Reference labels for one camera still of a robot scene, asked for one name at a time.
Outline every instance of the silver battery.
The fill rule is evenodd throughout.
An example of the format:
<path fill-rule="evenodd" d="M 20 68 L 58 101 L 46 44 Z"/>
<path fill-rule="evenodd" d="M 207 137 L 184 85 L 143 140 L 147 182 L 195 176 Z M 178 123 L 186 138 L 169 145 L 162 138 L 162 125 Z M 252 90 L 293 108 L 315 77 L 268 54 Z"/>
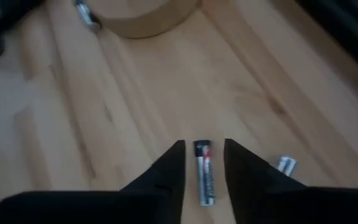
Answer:
<path fill-rule="evenodd" d="M 278 162 L 277 169 L 283 174 L 291 177 L 296 167 L 296 160 L 289 156 L 282 156 Z"/>
<path fill-rule="evenodd" d="M 211 167 L 211 141 L 195 141 L 194 145 L 198 165 L 200 205 L 211 206 L 215 203 L 214 179 Z"/>
<path fill-rule="evenodd" d="M 75 6 L 80 14 L 83 24 L 92 32 L 97 33 L 101 29 L 101 24 L 94 21 L 91 17 L 91 11 L 84 0 L 75 0 Z"/>

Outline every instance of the hardwood floor plank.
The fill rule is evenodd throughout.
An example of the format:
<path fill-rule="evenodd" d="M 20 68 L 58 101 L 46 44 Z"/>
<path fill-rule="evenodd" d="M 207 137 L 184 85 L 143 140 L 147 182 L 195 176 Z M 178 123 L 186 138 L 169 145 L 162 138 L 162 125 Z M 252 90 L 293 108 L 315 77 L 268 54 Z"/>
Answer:
<path fill-rule="evenodd" d="M 62 59 L 65 86 L 73 103 L 88 154 L 96 169 L 97 189 L 120 189 L 152 161 L 142 145 L 127 106 L 111 75 L 97 38 L 78 19 L 72 2 L 49 1 L 47 8 Z M 126 181 L 111 177 L 115 167 Z"/>
<path fill-rule="evenodd" d="M 17 51 L 25 80 L 56 64 L 56 43 L 45 6 L 32 11 L 17 27 Z"/>
<path fill-rule="evenodd" d="M 34 132 L 45 161 L 51 188 L 54 190 L 88 190 L 90 171 L 82 160 L 70 126 L 65 99 L 51 70 L 30 82 L 34 88 L 31 102 Z"/>
<path fill-rule="evenodd" d="M 31 108 L 17 113 L 14 118 L 15 127 L 19 133 L 21 148 L 25 157 L 30 181 L 34 190 L 51 190 L 52 183 L 37 136 L 34 115 Z"/>

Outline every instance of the small battery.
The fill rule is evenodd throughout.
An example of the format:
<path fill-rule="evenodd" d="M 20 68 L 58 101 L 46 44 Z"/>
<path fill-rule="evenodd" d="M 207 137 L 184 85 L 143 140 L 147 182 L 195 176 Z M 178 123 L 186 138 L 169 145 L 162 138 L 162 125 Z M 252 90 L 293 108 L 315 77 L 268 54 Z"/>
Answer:
<path fill-rule="evenodd" d="M 288 177 L 291 177 L 296 167 L 296 160 L 289 156 L 282 156 L 278 162 L 277 169 Z"/>
<path fill-rule="evenodd" d="M 195 141 L 194 148 L 198 163 L 200 205 L 210 206 L 215 203 L 214 179 L 211 167 L 211 141 Z"/>

